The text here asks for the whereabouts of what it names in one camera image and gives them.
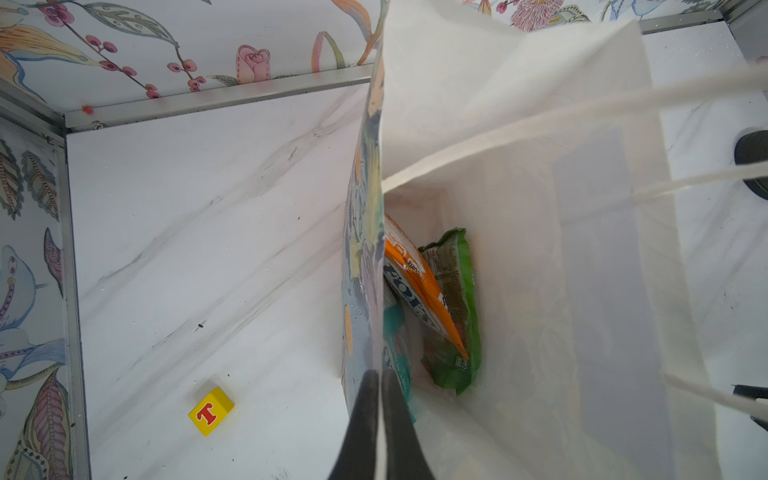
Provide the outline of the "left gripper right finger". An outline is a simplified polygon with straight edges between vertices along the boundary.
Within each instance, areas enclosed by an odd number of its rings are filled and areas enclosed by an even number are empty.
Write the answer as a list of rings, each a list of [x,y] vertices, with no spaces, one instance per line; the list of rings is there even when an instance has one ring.
[[[381,397],[386,446],[386,479],[434,480],[411,421],[397,374],[382,372]]]

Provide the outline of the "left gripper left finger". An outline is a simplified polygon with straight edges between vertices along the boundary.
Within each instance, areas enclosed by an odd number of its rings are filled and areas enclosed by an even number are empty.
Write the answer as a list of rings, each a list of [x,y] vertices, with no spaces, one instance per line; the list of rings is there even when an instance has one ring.
[[[375,478],[379,416],[379,373],[364,373],[346,434],[329,480]]]

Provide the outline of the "green snack packet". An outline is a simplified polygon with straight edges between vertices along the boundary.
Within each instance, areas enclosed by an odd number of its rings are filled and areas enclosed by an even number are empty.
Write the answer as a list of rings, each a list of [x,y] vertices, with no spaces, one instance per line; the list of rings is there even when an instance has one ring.
[[[436,386],[458,396],[471,386],[482,363],[474,272],[466,230],[449,230],[438,241],[421,247],[420,253],[437,280],[467,352],[462,356],[449,340],[427,330],[423,334],[422,365]]]

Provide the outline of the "teal Fox's candy bag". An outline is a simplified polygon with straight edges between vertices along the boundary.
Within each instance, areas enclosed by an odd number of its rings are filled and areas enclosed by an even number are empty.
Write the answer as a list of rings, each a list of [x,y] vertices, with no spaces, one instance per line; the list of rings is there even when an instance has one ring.
[[[383,366],[395,371],[406,406],[409,407],[412,368],[409,337],[403,307],[388,284],[383,288]]]

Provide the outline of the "orange Fox's fruits candy bag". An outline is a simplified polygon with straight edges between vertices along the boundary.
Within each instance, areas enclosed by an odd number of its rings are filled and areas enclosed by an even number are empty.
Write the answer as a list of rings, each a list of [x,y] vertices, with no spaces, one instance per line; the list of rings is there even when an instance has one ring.
[[[465,360],[469,359],[448,311],[438,282],[426,260],[404,231],[388,215],[384,217],[384,277],[416,317],[447,340]]]

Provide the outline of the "floral paper gift bag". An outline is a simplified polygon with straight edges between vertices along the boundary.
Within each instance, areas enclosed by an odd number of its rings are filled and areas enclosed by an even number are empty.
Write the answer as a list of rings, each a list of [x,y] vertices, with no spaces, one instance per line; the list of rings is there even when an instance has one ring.
[[[435,479],[765,478],[767,200],[743,181],[767,160],[734,147],[767,131],[766,66],[558,3],[513,19],[383,5],[344,225],[346,402],[388,369],[388,284]],[[384,277],[386,215],[419,252],[466,230],[482,363],[458,396]]]

